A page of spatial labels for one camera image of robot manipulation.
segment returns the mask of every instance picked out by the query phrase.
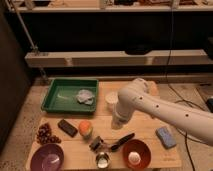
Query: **egg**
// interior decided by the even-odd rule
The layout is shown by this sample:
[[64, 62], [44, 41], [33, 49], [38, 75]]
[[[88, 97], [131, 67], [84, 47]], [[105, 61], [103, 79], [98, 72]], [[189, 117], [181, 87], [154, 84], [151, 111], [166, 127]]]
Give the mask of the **egg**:
[[129, 153], [128, 160], [132, 165], [138, 165], [141, 162], [141, 157], [136, 151]]
[[78, 130], [84, 139], [89, 139], [92, 135], [92, 123], [88, 120], [83, 120], [78, 125]]

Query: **green tray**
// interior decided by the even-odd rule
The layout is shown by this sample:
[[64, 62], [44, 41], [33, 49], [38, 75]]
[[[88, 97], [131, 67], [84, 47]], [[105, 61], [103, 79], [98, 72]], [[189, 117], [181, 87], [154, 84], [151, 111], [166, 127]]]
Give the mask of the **green tray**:
[[[92, 105], [80, 104], [76, 95], [82, 89], [91, 91]], [[56, 78], [51, 82], [41, 109], [51, 113], [93, 113], [96, 110], [98, 80]]]

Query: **small orange fruit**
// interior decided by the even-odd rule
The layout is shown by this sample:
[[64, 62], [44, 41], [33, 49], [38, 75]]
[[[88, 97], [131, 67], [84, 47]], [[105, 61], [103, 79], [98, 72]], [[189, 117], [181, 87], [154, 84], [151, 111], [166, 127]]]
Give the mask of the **small orange fruit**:
[[93, 127], [92, 123], [88, 120], [83, 120], [78, 125], [79, 133], [83, 136], [83, 138], [88, 139], [92, 135]]

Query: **purple bowl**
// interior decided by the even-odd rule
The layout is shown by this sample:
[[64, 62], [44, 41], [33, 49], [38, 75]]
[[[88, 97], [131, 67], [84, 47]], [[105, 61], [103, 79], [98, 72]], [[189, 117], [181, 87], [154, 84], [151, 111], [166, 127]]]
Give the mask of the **purple bowl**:
[[64, 161], [62, 148], [57, 144], [41, 146], [33, 155], [31, 171], [58, 171]]

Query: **dark wall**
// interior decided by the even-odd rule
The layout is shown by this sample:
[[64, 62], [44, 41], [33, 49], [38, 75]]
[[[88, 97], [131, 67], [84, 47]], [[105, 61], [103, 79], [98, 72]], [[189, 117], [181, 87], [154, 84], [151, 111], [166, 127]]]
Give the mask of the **dark wall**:
[[[174, 12], [173, 49], [202, 48], [213, 36], [212, 12]], [[17, 17], [8, 20], [25, 50], [29, 43]], [[125, 50], [131, 44], [169, 49], [171, 12], [24, 13], [29, 31], [41, 51]]]
[[0, 151], [30, 87], [24, 52], [3, 11], [0, 2]]

